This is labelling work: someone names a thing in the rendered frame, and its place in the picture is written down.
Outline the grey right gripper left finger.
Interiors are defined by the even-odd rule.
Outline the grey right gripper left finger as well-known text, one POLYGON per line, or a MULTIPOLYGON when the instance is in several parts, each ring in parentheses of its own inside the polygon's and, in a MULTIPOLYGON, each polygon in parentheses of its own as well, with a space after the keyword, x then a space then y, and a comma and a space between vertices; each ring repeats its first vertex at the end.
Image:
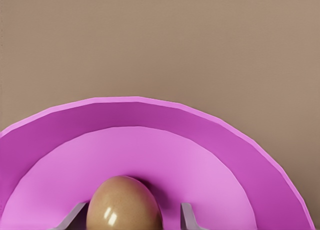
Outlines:
POLYGON ((51 230, 86 230, 86 204, 77 204, 62 222, 51 230))

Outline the pink round bowl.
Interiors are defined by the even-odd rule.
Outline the pink round bowl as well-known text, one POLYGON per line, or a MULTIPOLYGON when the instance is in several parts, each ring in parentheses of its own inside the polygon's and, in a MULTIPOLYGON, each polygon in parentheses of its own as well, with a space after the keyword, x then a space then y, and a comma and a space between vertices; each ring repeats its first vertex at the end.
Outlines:
POLYGON ((59 229, 113 176, 152 192, 165 230, 315 230, 283 168, 223 120, 143 97, 51 107, 0 132, 0 230, 59 229))

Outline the brown egg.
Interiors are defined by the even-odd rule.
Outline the brown egg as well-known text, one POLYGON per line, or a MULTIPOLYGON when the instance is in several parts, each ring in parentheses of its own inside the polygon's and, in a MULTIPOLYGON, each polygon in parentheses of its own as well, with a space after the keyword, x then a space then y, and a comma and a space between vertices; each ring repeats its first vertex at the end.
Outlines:
POLYGON ((163 230, 159 205, 140 181, 116 176, 93 194, 86 216, 87 230, 163 230))

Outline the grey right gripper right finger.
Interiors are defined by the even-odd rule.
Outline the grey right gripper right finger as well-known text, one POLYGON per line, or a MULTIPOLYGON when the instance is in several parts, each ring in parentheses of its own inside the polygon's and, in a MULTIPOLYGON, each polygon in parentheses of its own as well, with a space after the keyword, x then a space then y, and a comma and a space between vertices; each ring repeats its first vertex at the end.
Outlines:
POLYGON ((197 224, 193 209, 189 203, 180 205, 180 228, 181 230, 202 230, 197 224))

